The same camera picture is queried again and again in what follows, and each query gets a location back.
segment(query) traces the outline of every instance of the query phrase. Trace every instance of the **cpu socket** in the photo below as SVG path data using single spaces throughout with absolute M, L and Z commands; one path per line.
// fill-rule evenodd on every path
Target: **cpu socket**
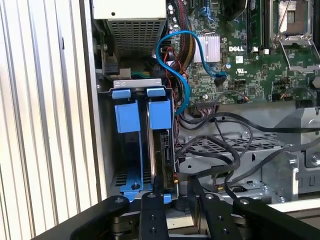
M 320 64 L 307 67 L 294 66 L 286 48 L 297 48 L 312 51 L 320 63 L 320 55 L 313 42 L 313 8 L 312 0 L 270 0 L 269 5 L 269 33 L 274 49 L 281 48 L 289 70 L 303 74 L 320 70 Z

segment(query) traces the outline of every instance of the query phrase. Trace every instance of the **silver heatsink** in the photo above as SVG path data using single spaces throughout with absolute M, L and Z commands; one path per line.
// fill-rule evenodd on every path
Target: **silver heatsink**
M 204 58 L 207 63 L 217 63 L 221 60 L 220 53 L 220 36 L 215 33 L 198 36 L 203 51 Z M 201 55 L 198 43 L 196 42 L 194 63 L 201 63 Z

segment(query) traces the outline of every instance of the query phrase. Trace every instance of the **capacitor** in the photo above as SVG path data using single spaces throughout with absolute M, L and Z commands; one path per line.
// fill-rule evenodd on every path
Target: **capacitor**
M 230 62 L 227 62 L 227 63 L 224 65 L 224 68 L 225 68 L 226 70 L 231 69 L 231 63 L 230 63 Z

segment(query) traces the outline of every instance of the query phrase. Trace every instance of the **motherboard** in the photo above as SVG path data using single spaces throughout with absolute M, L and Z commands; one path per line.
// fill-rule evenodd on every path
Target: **motherboard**
M 319 53 L 312 41 L 313 1 L 249 0 L 232 20 L 226 19 L 224 2 L 184 0 L 208 64 L 227 75 L 217 84 L 196 52 L 187 70 L 189 106 L 212 103 L 226 90 L 248 96 L 250 103 L 309 99 L 310 94 L 299 89 L 281 96 L 295 87 L 309 88 L 319 74 Z M 170 31 L 179 31 L 175 12 L 169 11 L 168 16 Z M 178 50 L 179 37 L 172 43 Z M 222 104 L 238 102 L 232 95 L 221 100 Z

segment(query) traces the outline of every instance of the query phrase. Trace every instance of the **white label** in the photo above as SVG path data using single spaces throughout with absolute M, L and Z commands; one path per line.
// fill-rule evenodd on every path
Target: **white label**
M 244 52 L 244 48 L 242 46 L 230 46 L 229 52 Z
M 256 9 L 256 0 L 251 0 L 251 10 Z
M 236 74 L 246 74 L 247 71 L 245 71 L 243 68 L 238 68 L 235 73 Z
M 243 64 L 244 63 L 244 57 L 243 56 L 235 56 L 235 63 L 236 64 Z

